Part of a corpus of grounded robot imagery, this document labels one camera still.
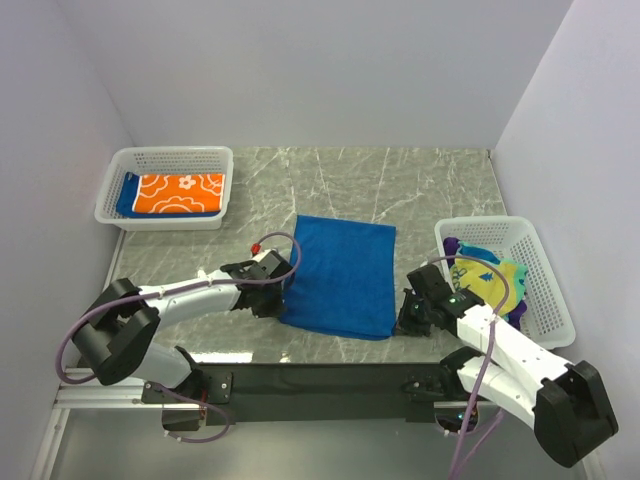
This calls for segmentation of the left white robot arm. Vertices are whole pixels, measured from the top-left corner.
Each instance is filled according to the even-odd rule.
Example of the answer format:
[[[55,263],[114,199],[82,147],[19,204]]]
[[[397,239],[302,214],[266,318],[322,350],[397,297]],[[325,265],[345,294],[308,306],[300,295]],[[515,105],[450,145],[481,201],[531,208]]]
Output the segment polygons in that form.
[[[269,249],[191,281],[137,287],[127,278],[117,280],[90,307],[89,318],[73,329],[70,340],[101,384],[134,377],[161,384],[177,401],[188,402],[201,389],[196,363],[182,347],[157,344],[156,332],[234,310],[276,318],[284,312],[285,280],[294,274],[295,267]]]

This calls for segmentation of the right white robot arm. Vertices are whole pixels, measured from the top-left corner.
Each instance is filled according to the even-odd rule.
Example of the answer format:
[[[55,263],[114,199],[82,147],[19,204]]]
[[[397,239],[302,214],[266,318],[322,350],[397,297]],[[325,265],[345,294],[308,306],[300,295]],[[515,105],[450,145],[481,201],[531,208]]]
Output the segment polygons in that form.
[[[399,328],[423,335],[433,327],[463,347],[437,364],[436,373],[408,382],[419,399],[453,401],[467,394],[490,400],[529,426],[556,463],[572,467],[619,425],[598,370],[557,356],[497,318],[468,289],[453,291],[435,265],[411,271]]]

